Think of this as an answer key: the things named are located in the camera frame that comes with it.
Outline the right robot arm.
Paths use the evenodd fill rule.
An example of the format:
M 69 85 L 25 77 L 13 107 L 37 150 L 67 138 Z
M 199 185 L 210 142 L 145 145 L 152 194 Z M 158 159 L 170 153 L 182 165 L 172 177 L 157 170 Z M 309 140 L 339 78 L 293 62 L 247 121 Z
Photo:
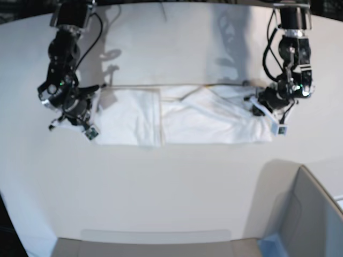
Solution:
M 49 130 L 66 127 L 81 132 L 93 141 L 100 130 L 94 123 L 101 91 L 105 84 L 81 87 L 77 69 L 86 54 L 78 40 L 95 12 L 96 1 L 59 1 L 50 21 L 57 29 L 48 48 L 50 63 L 45 82 L 38 88 L 43 106 L 60 116 L 51 121 Z

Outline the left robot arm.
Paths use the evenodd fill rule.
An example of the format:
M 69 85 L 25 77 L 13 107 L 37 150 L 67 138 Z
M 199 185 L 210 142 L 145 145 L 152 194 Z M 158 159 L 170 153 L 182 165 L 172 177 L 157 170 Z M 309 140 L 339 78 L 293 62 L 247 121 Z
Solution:
M 271 18 L 275 19 L 273 31 L 267 31 L 267 46 L 263 53 L 262 65 L 266 75 L 272 80 L 268 87 L 245 97 L 252 103 L 252 114 L 266 116 L 271 121 L 274 135 L 286 135 L 288 119 L 299 99 L 309 98 L 312 86 L 311 49 L 307 30 L 312 29 L 309 2 L 270 1 Z M 267 55 L 272 53 L 272 43 L 278 31 L 283 31 L 278 45 L 282 63 L 278 63 L 281 74 L 274 77 L 267 68 Z

